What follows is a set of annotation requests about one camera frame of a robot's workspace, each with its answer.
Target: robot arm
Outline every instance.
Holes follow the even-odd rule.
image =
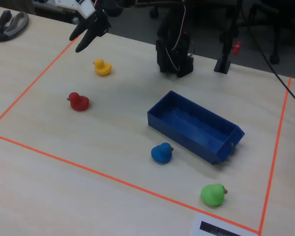
[[[84,17],[72,32],[70,40],[87,31],[75,50],[77,53],[85,49],[97,36],[101,37],[107,33],[111,27],[106,12],[101,8],[104,1],[106,0],[95,0],[93,7],[91,0],[70,0],[72,9],[77,10]],[[183,31],[187,12],[186,1],[135,0],[134,4],[136,7],[168,6],[171,8],[157,32],[159,37],[156,41],[157,63],[161,72],[176,73],[179,77],[193,71],[193,58],[188,56],[190,37]]]

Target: yellow rubber duck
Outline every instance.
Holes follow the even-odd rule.
[[[93,64],[95,65],[95,72],[99,75],[109,75],[112,71],[112,65],[104,62],[103,59],[96,59],[96,61],[94,61]]]

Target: white table surface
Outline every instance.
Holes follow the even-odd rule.
[[[35,16],[30,22],[24,34],[0,44],[0,116],[62,52],[74,29]],[[194,72],[177,79],[159,72],[153,45],[106,34],[77,54],[78,42],[0,118],[0,236],[188,235],[203,210],[258,231],[285,100],[278,80],[237,65],[227,75],[215,73],[216,61],[199,56]],[[112,64],[110,76],[95,74],[96,58]],[[212,166],[147,126],[147,110],[169,90],[243,129],[228,161]],[[73,91],[89,97],[89,110],[70,108]],[[295,235],[291,96],[284,115],[263,235]],[[165,166],[150,156],[162,142],[175,149]],[[212,209],[199,195],[215,182],[229,193]]]

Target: orange boundary line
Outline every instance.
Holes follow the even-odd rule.
[[[47,66],[46,69],[28,86],[28,88],[22,92],[22,94],[9,106],[8,109],[3,112],[3,114],[0,116],[0,120],[14,107],[14,105],[24,96],[25,93],[28,92],[28,90],[46,73],[46,71],[62,56],[62,54],[67,51],[67,49],[77,40],[78,38],[74,39],[71,43],[69,43],[64,50]]]
[[[243,229],[245,229],[245,230],[251,231],[251,232],[253,232],[253,233],[256,233],[256,234],[258,233],[257,230],[251,229],[251,228],[249,228],[249,227],[247,227],[247,226],[245,226],[245,225],[239,224],[239,223],[234,222],[234,221],[232,221],[232,220],[228,220],[228,219],[226,219],[226,218],[223,218],[223,217],[221,217],[221,216],[218,216],[218,215],[212,214],[212,213],[210,213],[210,212],[207,212],[207,211],[204,211],[204,210],[198,209],[198,208],[196,208],[196,207],[193,207],[193,206],[187,205],[187,204],[185,204],[185,203],[182,203],[182,202],[176,201],[176,200],[174,200],[174,199],[171,199],[171,198],[165,197],[165,196],[163,196],[163,195],[160,195],[160,194],[158,194],[158,193],[155,193],[155,192],[152,192],[152,191],[150,191],[150,190],[144,189],[144,188],[142,188],[142,187],[136,186],[136,185],[134,185],[134,184],[131,184],[131,183],[126,182],[126,181],[124,181],[124,180],[121,180],[121,179],[119,179],[119,178],[115,178],[115,177],[110,176],[110,175],[107,175],[107,174],[105,174],[105,173],[102,173],[102,172],[99,172],[99,171],[93,170],[93,169],[91,169],[91,168],[89,168],[89,167],[82,166],[82,165],[77,164],[77,163],[75,163],[75,162],[68,161],[68,160],[66,160],[66,159],[63,159],[63,158],[57,157],[57,156],[55,156],[55,155],[51,155],[51,154],[46,153],[46,152],[44,152],[44,151],[37,150],[37,149],[35,149],[35,148],[32,148],[32,147],[26,146],[26,145],[21,144],[21,143],[19,143],[19,142],[17,142],[17,141],[14,141],[14,140],[11,140],[11,139],[8,139],[8,138],[5,138],[5,137],[2,137],[2,136],[0,136],[0,139],[5,140],[5,141],[7,141],[7,142],[10,142],[10,143],[12,143],[12,144],[15,144],[15,145],[21,146],[21,147],[23,147],[23,148],[26,148],[26,149],[29,149],[29,150],[35,151],[35,152],[40,153],[40,154],[42,154],[42,155],[45,155],[45,156],[51,157],[51,158],[56,159],[56,160],[58,160],[58,161],[64,162],[64,163],[66,163],[66,164],[69,164],[69,165],[72,165],[72,166],[75,166],[75,167],[81,168],[81,169],[83,169],[83,170],[86,170],[86,171],[89,171],[89,172],[95,173],[95,174],[97,174],[97,175],[103,176],[103,177],[108,178],[108,179],[111,179],[111,180],[113,180],[113,181],[116,181],[116,182],[122,183],[122,184],[124,184],[124,185],[129,186],[129,187],[132,187],[132,188],[135,188],[135,189],[140,190],[140,191],[142,191],[142,192],[145,192],[145,193],[151,194],[151,195],[153,195],[153,196],[159,197],[159,198],[161,198],[161,199],[163,199],[163,200],[166,200],[166,201],[169,201],[169,202],[171,202],[171,203],[174,203],[174,204],[180,205],[180,206],[182,206],[182,207],[186,207],[186,208],[188,208],[188,209],[191,209],[191,210],[194,210],[194,211],[197,211],[197,212],[200,212],[200,213],[203,213],[203,214],[209,215],[209,216],[211,216],[211,217],[214,217],[214,218],[216,218],[216,219],[219,219],[219,220],[225,221],[225,222],[227,222],[227,223],[230,223],[230,224],[232,224],[232,225],[238,226],[238,227],[240,227],[240,228],[243,228]]]
[[[290,77],[289,82],[287,84],[288,88],[290,88],[291,82],[292,82],[292,79]],[[270,170],[269,181],[268,181],[268,184],[267,184],[267,189],[266,189],[266,194],[265,194],[265,203],[264,203],[264,207],[263,207],[263,210],[262,210],[260,226],[259,226],[259,230],[258,230],[258,235],[260,235],[260,236],[261,236],[262,229],[263,229],[264,222],[265,222],[266,208],[267,208],[267,204],[268,204],[268,201],[269,201],[269,195],[270,195],[271,184],[272,184],[272,179],[273,179],[276,155],[277,155],[277,150],[279,148],[282,124],[283,124],[284,113],[285,113],[285,108],[286,108],[288,97],[289,97],[289,92],[286,90],[285,97],[284,97],[284,103],[283,103],[283,107],[282,107],[282,112],[281,112],[280,123],[279,123],[279,127],[278,127],[278,130],[277,130],[277,135],[276,135],[276,141],[275,141],[275,147],[274,147],[274,152],[273,152],[273,159],[272,159],[272,165],[271,165],[271,170]]]

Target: blue plastic tray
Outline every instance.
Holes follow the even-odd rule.
[[[244,136],[235,124],[170,91],[147,112],[148,125],[211,164],[223,162]]]

